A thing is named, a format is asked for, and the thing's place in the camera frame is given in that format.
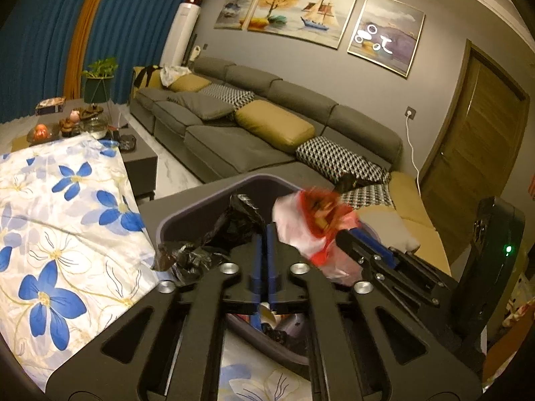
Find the pink plastic bag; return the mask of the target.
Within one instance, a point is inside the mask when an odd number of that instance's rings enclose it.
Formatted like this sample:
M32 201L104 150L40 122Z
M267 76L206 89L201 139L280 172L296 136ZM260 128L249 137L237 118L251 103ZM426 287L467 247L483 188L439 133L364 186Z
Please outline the pink plastic bag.
M272 219L279 241L297 248L330 281L351 286L362 279L362 267L335 242L338 232L361 226L340 194L312 188L282 196L273 205Z

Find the black plastic trash bag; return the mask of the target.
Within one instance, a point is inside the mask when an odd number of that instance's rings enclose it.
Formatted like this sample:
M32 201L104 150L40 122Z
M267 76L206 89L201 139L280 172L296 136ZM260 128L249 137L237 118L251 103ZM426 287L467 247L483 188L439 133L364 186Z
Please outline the black plastic trash bag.
M231 251L262 235L266 226L246 194L230 194L172 216L162 226L152 264L179 284L198 281L206 272L230 261Z

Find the red snack wrapper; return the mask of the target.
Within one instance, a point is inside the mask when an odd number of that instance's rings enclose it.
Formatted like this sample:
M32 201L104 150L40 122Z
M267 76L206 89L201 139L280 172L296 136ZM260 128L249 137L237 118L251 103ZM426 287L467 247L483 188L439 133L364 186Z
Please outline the red snack wrapper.
M334 238L338 231L359 226L357 212L341 201L341 195L320 188L301 190L298 204L311 234Z

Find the grey trash bin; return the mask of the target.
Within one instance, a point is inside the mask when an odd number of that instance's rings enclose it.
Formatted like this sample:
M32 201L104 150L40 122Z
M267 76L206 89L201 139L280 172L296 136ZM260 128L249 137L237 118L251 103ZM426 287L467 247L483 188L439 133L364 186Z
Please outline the grey trash bin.
M228 193L216 194L212 201L198 203L163 222L153 268L170 272L181 284L195 282L211 268L228 262L234 248L264 236L269 222L274 222L279 241L298 248L335 284L353 285L362 272L337 246L335 232L354 230L372 253L395 264L394 241L372 224L371 216L356 211L365 191L348 174L332 191L293 192L266 176L241 182Z

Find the brown wooden door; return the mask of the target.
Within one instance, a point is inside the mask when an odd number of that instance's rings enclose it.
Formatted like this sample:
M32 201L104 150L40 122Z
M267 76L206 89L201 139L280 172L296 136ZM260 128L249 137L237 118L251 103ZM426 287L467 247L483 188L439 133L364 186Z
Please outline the brown wooden door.
M444 123L424 163L423 204L449 262L467 247L480 200L499 196L525 133L530 96L467 42Z

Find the dark coffee table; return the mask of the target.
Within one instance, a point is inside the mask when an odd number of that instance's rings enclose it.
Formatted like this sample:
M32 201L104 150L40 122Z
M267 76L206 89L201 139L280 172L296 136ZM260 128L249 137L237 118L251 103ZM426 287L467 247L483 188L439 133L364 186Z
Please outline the dark coffee table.
M158 156L153 148L151 148L141 135L133 129L125 119L126 111L120 111L118 106L113 102L106 104L99 104L104 107L105 111L99 115L100 120L107 120L109 126L108 131L102 138L97 138L104 146L104 152L107 154L121 152L123 163L130 179L132 191L136 201L149 198L150 201L155 198ZM83 99L69 100L64 104L62 113L51 113L39 117L37 123L43 123L47 126L57 126L60 119L67 117L71 111L78 108L89 107L83 103ZM29 146L32 146L27 138L31 131L19 138L11 138L11 151L18 151ZM119 138L128 138L132 136L135 141L135 147L132 150L123 150L119 148L121 142Z

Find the grey flat cushion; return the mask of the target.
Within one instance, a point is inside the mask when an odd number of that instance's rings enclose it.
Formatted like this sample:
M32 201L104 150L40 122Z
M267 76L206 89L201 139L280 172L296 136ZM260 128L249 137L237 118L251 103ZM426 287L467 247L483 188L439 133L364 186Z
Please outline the grey flat cushion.
M168 100L206 121L224 118L234 111L230 103L198 92L174 92L168 96Z

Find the far patterned pillow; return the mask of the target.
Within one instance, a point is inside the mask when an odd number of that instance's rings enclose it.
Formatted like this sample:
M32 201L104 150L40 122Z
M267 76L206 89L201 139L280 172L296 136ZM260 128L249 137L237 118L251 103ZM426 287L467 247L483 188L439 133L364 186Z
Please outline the far patterned pillow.
M215 83L202 88L200 93L219 99L222 102L227 102L233 106L234 111L241 109L255 99L254 92Z

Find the far mustard cushion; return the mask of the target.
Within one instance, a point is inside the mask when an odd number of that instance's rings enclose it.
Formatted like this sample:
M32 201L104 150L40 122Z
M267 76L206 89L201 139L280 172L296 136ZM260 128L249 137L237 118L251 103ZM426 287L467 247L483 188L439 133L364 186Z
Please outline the far mustard cushion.
M210 80L196 74L187 74L178 77L170 86L172 92L198 92L211 83Z

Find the green potted plant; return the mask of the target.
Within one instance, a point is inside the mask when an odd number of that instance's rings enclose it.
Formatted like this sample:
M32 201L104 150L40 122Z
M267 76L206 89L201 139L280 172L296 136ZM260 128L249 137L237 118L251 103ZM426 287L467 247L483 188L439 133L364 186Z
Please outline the green potted plant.
M112 93L112 81L119 67L115 57L107 57L90 63L82 72L85 80L83 99L88 104L108 102Z

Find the white cloth on sofa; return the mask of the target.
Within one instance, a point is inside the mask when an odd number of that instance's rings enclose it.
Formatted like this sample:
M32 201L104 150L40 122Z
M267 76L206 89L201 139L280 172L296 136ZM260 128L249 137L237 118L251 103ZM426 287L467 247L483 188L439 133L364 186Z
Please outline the white cloth on sofa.
M191 74L187 66L162 65L159 69L160 82L164 88L168 88L179 78Z

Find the orange curtain strip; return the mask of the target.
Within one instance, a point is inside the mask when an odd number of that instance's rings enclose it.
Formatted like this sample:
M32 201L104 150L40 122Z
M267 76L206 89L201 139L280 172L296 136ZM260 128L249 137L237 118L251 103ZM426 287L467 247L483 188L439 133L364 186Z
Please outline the orange curtain strip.
M81 96L82 71L93 21L102 0L83 0L65 68L64 96L68 100Z

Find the white standing air conditioner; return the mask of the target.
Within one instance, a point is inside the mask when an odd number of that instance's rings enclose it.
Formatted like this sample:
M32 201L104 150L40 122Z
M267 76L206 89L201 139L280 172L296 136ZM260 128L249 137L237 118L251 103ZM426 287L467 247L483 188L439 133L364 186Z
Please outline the white standing air conditioner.
M180 4L162 51L162 57L159 61L160 66L181 66L199 15L200 7L198 5L191 3Z

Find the blue curtain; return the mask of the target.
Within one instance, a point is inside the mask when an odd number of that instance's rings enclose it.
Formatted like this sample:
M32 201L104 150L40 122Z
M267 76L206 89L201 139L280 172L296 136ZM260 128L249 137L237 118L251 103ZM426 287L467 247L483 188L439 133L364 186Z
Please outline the blue curtain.
M131 71L156 64L184 0L1 0L1 121L40 100L82 95L82 72L113 57L111 97L124 103Z

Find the wall power socket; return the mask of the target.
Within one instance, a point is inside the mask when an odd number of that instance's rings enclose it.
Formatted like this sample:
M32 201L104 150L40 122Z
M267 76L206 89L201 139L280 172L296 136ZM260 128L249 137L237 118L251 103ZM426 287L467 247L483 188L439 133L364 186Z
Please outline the wall power socket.
M413 120L416 114L416 110L410 106L406 108L405 116L408 117L408 119Z

